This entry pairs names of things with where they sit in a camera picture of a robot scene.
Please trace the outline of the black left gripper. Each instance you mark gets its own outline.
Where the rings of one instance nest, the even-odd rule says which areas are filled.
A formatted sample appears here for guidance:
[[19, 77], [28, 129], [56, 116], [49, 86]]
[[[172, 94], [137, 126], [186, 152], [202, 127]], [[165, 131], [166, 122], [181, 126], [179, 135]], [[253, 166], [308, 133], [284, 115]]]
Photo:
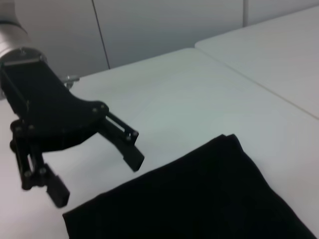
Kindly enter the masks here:
[[109, 112], [101, 101], [74, 96], [43, 61], [4, 65], [1, 87], [18, 120], [11, 123], [10, 148], [15, 153], [21, 187], [46, 187], [55, 207], [67, 206], [70, 192], [43, 152], [74, 147], [97, 133]]

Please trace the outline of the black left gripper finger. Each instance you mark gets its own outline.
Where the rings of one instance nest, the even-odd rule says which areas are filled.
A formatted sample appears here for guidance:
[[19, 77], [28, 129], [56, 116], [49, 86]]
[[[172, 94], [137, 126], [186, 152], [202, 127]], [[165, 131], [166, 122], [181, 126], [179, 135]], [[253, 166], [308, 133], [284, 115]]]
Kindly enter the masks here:
[[116, 147], [133, 172], [140, 169], [145, 157], [135, 146], [139, 136], [135, 129], [114, 114], [107, 113], [106, 118], [99, 122], [98, 133]]

